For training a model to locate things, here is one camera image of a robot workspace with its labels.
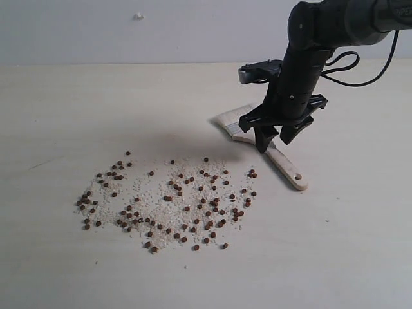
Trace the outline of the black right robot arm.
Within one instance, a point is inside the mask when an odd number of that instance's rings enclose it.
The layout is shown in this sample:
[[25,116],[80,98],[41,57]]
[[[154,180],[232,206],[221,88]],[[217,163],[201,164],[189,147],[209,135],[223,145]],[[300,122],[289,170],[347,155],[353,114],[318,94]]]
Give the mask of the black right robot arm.
[[313,93],[320,77],[337,62],[337,48],[371,46],[389,32],[398,37],[411,28],[411,1],[321,1],[297,3],[288,18],[288,46],[283,59],[246,64],[242,84],[268,84],[264,101],[240,116],[243,132],[254,130],[255,147],[264,153],[279,136],[288,145],[313,123],[312,114],[327,99]]

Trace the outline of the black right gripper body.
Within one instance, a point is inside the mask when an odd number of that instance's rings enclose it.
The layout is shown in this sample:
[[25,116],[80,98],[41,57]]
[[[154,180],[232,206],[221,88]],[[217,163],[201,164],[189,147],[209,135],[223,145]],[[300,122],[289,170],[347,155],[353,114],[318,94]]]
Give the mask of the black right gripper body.
[[298,50],[288,45],[278,78],[264,103],[240,118],[242,131],[259,126],[293,126],[310,116],[309,100],[332,53],[332,48]]

